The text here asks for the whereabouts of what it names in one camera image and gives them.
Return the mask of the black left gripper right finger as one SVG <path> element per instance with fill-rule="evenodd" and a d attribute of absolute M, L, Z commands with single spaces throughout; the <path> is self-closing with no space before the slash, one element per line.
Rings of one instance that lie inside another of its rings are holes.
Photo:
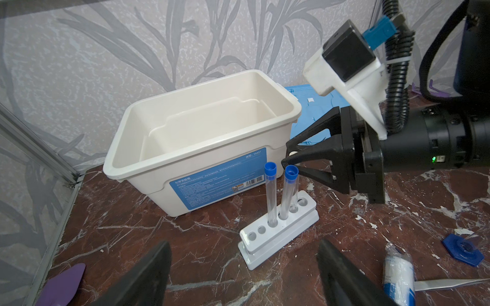
<path fill-rule="evenodd" d="M 396 305 L 325 238 L 316 260 L 327 305 Z"/>

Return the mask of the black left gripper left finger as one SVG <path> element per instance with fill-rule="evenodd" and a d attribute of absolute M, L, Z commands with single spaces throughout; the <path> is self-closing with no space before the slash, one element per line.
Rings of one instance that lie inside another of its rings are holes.
<path fill-rule="evenodd" d="M 170 244 L 159 242 L 92 305 L 162 305 L 171 262 Z"/>

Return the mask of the white test tube rack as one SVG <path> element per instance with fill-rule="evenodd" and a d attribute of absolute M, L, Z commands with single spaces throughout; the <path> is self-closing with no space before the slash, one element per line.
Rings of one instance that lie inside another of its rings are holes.
<path fill-rule="evenodd" d="M 298 198 L 298 211 L 286 220 L 278 219 L 277 226 L 270 227 L 265 214 L 239 232 L 238 248 L 249 270 L 256 269 L 319 220 L 316 201 L 306 191 L 300 191 Z"/>

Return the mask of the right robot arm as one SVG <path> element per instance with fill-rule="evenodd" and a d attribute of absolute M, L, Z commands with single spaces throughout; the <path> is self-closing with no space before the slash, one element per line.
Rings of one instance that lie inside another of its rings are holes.
<path fill-rule="evenodd" d="M 407 76 L 415 33 L 397 1 L 382 3 L 378 23 L 360 32 L 346 21 L 306 62 L 316 93 L 348 102 L 334 107 L 287 142 L 282 166 L 343 194 L 385 202 L 385 174 L 489 165 L 489 2 L 463 1 L 448 18 L 419 67 L 429 105 L 411 108 Z M 453 87 L 428 87 L 433 60 L 464 24 Z"/>

